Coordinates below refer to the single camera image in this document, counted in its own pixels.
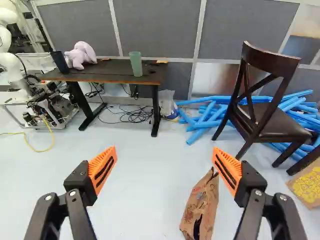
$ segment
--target yellow cable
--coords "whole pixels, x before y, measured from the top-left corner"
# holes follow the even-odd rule
[[[54,137],[54,133],[52,132],[49,124],[47,123],[47,121],[46,121],[44,118],[43,118],[42,120],[43,120],[43,122],[45,123],[46,127],[49,129],[50,135],[51,135],[51,137],[52,137],[52,143],[51,143],[51,145],[50,145],[48,148],[46,148],[45,150],[36,150],[36,149],[34,149],[34,147],[31,146],[31,145],[28,143],[27,135],[26,135],[26,133],[23,132],[23,131],[21,131],[21,132],[3,132],[3,133],[0,133],[0,136],[3,135],[3,134],[11,134],[11,135],[23,134],[25,143],[26,143],[33,151],[35,151],[36,153],[42,153],[42,152],[48,151],[48,150],[50,150],[50,149],[54,146],[54,144],[55,144],[55,137]]]

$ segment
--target chair backrest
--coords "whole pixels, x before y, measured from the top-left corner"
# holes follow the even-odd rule
[[[238,103],[246,97],[250,119],[252,123],[257,124],[257,128],[259,129],[257,132],[260,132],[264,128],[271,115],[276,111],[278,104],[284,96],[290,80],[299,65],[299,61],[299,57],[265,51],[251,45],[247,41],[243,42],[239,72],[230,103]],[[248,65],[269,74],[253,86],[249,86],[250,76]],[[252,103],[252,93],[271,81],[281,77],[283,80],[274,94],[271,103],[266,109],[263,117],[257,122]],[[242,82],[244,84],[244,93],[239,95]]]

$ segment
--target plush toy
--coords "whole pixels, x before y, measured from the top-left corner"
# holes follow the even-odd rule
[[[64,59],[68,67],[83,70],[85,69],[82,63],[87,62],[97,64],[97,56],[94,49],[85,41],[78,41],[74,45],[74,49],[64,52]]]

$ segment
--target plastic bag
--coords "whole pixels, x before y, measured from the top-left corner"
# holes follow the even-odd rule
[[[162,90],[158,92],[160,114],[164,119],[178,121],[178,107],[174,102],[174,90]]]

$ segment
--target chair seat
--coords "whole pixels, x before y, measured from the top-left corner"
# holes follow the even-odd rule
[[[255,103],[253,104],[254,116],[256,121],[259,122],[267,110],[270,103]],[[251,122],[248,105],[235,105],[234,112],[237,118],[246,125],[246,129],[253,132],[255,124]],[[271,116],[268,123],[259,135],[259,138],[266,141],[274,142],[293,142],[295,139],[311,138],[312,134],[288,116],[284,111],[277,108]]]

